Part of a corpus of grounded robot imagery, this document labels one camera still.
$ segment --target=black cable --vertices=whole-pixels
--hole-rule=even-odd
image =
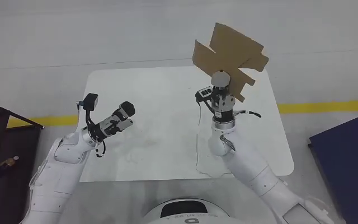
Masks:
[[[210,112],[212,112],[212,114],[214,114],[214,110],[213,108],[208,104],[207,101],[204,101],[205,105],[208,107],[208,109],[210,110]]]
[[[259,118],[261,118],[261,114],[253,112],[253,111],[249,111],[249,110],[240,110],[240,111],[234,111],[234,116],[238,115],[238,114],[252,114],[255,115]]]
[[[104,155],[105,153],[106,153],[106,143],[105,143],[105,141],[102,141],[102,143],[103,143],[103,153],[102,153],[102,155]],[[96,154],[96,156],[98,157],[98,158],[102,158],[103,156],[101,156],[101,155],[99,155],[99,154]]]
[[[248,113],[249,113],[249,114],[253,114],[253,115],[255,115],[255,116],[261,118],[261,114],[259,114],[259,113],[255,113],[255,112],[252,112],[252,111],[249,111]]]

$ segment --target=white tabletop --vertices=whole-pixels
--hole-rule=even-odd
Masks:
[[[246,99],[244,103],[237,101],[234,109],[256,111],[262,118],[238,115],[238,132],[257,147],[276,175],[289,175],[294,164],[268,74],[242,71],[256,83],[245,86],[242,95]],[[200,108],[194,95],[207,86],[211,86],[210,77],[194,66],[93,72],[84,96],[90,92],[99,95],[97,107],[91,112],[95,123],[111,115],[124,101],[134,104],[136,113],[133,126],[105,140],[103,158],[91,152],[80,181],[231,176],[223,175],[229,171],[208,149],[212,115],[204,104],[198,126]],[[84,126],[81,110],[79,128]]]

